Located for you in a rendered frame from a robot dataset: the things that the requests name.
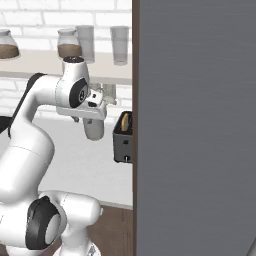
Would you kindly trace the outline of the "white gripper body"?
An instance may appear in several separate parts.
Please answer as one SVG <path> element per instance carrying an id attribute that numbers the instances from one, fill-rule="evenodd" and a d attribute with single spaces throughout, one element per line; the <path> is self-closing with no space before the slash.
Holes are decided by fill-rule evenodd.
<path id="1" fill-rule="evenodd" d="M 107 116 L 107 109 L 106 109 L 105 102 L 102 102 L 100 105 L 97 105 L 96 103 L 85 101 L 83 104 L 81 104 L 77 108 L 70 109 L 70 108 L 57 107 L 56 111 L 59 115 L 96 119 L 96 120 L 104 120 Z"/>

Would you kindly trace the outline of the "bread slice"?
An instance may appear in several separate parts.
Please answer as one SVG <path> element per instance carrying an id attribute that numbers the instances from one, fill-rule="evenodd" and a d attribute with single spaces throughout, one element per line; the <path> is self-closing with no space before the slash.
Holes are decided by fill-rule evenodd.
<path id="1" fill-rule="evenodd" d="M 129 127 L 129 114 L 125 113 L 121 120 L 121 131 L 127 131 Z"/>

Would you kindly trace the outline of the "black toaster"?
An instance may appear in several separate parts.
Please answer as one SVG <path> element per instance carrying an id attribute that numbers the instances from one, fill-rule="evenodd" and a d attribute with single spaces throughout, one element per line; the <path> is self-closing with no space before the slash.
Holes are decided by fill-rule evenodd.
<path id="1" fill-rule="evenodd" d="M 121 131 L 121 120 L 125 113 L 129 114 L 129 127 L 127 131 Z M 113 129 L 113 152 L 114 161 L 117 163 L 132 162 L 132 135 L 133 135 L 133 118 L 131 111 L 123 111 Z M 130 160 L 125 162 L 124 156 L 129 156 Z"/>

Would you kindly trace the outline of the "glass jar with brown contents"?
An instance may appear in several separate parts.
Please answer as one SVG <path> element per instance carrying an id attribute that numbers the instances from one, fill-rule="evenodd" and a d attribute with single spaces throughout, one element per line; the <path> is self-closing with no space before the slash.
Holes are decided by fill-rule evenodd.
<path id="1" fill-rule="evenodd" d="M 77 31 L 75 28 L 58 30 L 57 49 L 60 58 L 82 55 L 81 46 L 79 44 Z"/>
<path id="2" fill-rule="evenodd" d="M 20 55 L 9 29 L 0 29 L 0 59 L 12 59 Z"/>

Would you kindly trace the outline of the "clear glass tumbler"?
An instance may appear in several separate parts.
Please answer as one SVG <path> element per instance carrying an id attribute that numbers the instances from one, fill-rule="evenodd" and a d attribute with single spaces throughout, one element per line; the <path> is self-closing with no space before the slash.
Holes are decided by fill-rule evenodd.
<path id="1" fill-rule="evenodd" d="M 127 26 L 112 26 L 110 33 L 114 64 L 126 65 L 128 63 L 129 28 Z"/>
<path id="2" fill-rule="evenodd" d="M 95 62 L 94 27 L 92 25 L 80 25 L 76 29 L 82 56 L 88 64 L 92 64 Z"/>

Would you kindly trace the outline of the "tall grey cabinet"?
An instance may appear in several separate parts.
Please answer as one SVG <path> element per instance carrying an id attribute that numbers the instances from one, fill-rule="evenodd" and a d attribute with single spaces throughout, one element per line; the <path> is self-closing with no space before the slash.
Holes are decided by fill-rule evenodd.
<path id="1" fill-rule="evenodd" d="M 250 256 L 256 0 L 133 0 L 134 256 Z"/>

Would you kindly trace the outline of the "beige wall shelf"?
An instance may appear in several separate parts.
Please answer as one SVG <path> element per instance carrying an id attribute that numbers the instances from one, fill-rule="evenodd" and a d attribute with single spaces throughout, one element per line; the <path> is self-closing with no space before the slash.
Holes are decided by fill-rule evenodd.
<path id="1" fill-rule="evenodd" d="M 88 65 L 90 81 L 104 84 L 132 84 L 132 56 L 128 64 L 117 66 L 109 53 L 97 53 Z M 17 58 L 0 60 L 0 77 L 29 78 L 34 73 L 62 74 L 62 60 L 56 51 L 21 50 Z"/>

